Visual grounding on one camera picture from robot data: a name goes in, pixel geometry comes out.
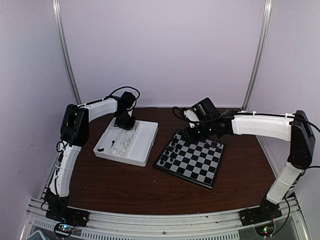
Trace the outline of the black silver chessboard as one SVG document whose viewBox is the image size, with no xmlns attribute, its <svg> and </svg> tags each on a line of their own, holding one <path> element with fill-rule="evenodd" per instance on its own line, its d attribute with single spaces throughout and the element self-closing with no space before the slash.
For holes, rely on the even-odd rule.
<svg viewBox="0 0 320 240">
<path fill-rule="evenodd" d="M 178 138 L 178 142 L 171 146 L 174 137 Z M 182 147 L 178 152 L 175 152 L 177 144 Z M 189 143 L 184 131 L 177 129 L 154 162 L 153 167 L 184 181 L 212 190 L 220 170 L 225 148 L 225 144 L 211 139 L 199 141 L 197 144 Z M 171 164 L 170 168 L 166 168 L 165 164 L 160 164 L 162 156 L 168 156 L 165 164 Z"/>
</svg>

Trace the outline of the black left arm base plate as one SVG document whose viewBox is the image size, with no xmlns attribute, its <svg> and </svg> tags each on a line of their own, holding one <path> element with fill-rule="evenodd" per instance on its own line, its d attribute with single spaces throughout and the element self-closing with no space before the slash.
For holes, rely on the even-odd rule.
<svg viewBox="0 0 320 240">
<path fill-rule="evenodd" d="M 86 227 L 89 215 L 90 213 L 88 211 L 68 208 L 68 211 L 63 211 L 62 213 L 56 213 L 54 210 L 49 209 L 45 217 L 74 227 Z"/>
</svg>

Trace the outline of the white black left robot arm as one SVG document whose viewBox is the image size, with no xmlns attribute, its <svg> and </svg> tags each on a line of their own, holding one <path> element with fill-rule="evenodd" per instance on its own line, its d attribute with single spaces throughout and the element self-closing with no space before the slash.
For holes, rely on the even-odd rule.
<svg viewBox="0 0 320 240">
<path fill-rule="evenodd" d="M 56 144 L 59 153 L 55 164 L 52 181 L 45 193 L 48 211 L 52 212 L 61 222 L 72 218 L 68 205 L 69 186 L 76 159 L 82 147 L 88 142 L 90 121 L 108 114 L 114 114 L 114 126 L 124 130 L 132 130 L 136 118 L 132 111 L 140 95 L 125 91 L 121 96 L 111 92 L 104 98 L 82 103 L 69 104 L 66 107 L 60 127 L 60 141 Z"/>
</svg>

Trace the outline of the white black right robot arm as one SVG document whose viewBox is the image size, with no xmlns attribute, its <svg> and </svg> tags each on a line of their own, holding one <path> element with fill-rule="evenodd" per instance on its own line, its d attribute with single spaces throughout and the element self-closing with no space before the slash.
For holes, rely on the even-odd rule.
<svg viewBox="0 0 320 240">
<path fill-rule="evenodd" d="M 191 108 L 179 111 L 181 119 L 189 123 L 185 132 L 191 143 L 210 136 L 254 135 L 280 139 L 290 143 L 286 164 L 263 197 L 256 210 L 259 220 L 268 220 L 278 204 L 311 166 L 315 149 L 315 125 L 308 121 L 306 113 L 267 114 L 244 110 L 227 110 L 220 113 L 206 97 Z"/>
</svg>

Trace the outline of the white compartment tray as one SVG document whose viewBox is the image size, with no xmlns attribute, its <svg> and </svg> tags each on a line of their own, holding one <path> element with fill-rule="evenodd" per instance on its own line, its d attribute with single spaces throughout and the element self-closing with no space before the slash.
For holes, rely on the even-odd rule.
<svg viewBox="0 0 320 240">
<path fill-rule="evenodd" d="M 96 157 L 129 165 L 147 165 L 156 135 L 157 122 L 137 120 L 132 130 L 115 127 L 113 118 L 93 148 Z"/>
</svg>

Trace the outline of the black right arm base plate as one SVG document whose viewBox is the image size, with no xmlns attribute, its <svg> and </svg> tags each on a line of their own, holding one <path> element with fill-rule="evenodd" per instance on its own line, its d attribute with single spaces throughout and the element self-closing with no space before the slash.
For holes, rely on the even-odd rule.
<svg viewBox="0 0 320 240">
<path fill-rule="evenodd" d="M 240 221 L 243 227 L 268 222 L 275 218 L 279 218 L 282 215 L 283 214 L 279 209 L 274 212 L 263 212 L 260 207 L 245 208 L 239 212 Z"/>
</svg>

